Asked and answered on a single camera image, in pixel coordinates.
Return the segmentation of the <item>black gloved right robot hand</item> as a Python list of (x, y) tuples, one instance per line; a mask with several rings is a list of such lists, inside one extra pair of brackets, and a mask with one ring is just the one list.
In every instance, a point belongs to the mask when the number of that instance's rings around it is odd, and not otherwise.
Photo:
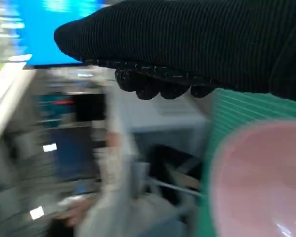
[(65, 55), (142, 100), (217, 88), (296, 101), (296, 0), (125, 0), (58, 27)]

